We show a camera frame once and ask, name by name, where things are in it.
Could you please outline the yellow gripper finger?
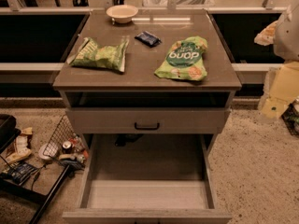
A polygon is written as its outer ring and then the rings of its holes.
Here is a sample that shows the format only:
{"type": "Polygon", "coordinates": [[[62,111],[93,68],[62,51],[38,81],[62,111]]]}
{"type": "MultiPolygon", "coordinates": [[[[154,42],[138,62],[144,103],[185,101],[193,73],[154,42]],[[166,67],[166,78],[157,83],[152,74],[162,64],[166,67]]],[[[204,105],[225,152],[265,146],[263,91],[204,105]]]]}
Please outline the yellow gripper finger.
{"type": "Polygon", "coordinates": [[[254,42],[258,45],[273,45],[274,53],[285,60],[276,71],[267,97],[260,111],[270,119],[278,119],[289,104],[299,95],[299,40],[298,26],[290,21],[274,21],[258,33],[254,42]]]}

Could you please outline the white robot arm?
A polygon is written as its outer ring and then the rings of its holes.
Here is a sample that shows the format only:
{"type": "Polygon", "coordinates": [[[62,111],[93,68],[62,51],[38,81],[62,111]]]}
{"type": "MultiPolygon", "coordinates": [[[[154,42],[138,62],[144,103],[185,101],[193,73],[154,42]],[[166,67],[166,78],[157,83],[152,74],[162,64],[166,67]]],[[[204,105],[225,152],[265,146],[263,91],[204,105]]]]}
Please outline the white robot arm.
{"type": "Polygon", "coordinates": [[[299,96],[299,0],[292,0],[277,21],[258,33],[254,42],[273,45],[274,53],[285,63],[276,71],[261,112],[279,118],[299,96]]]}

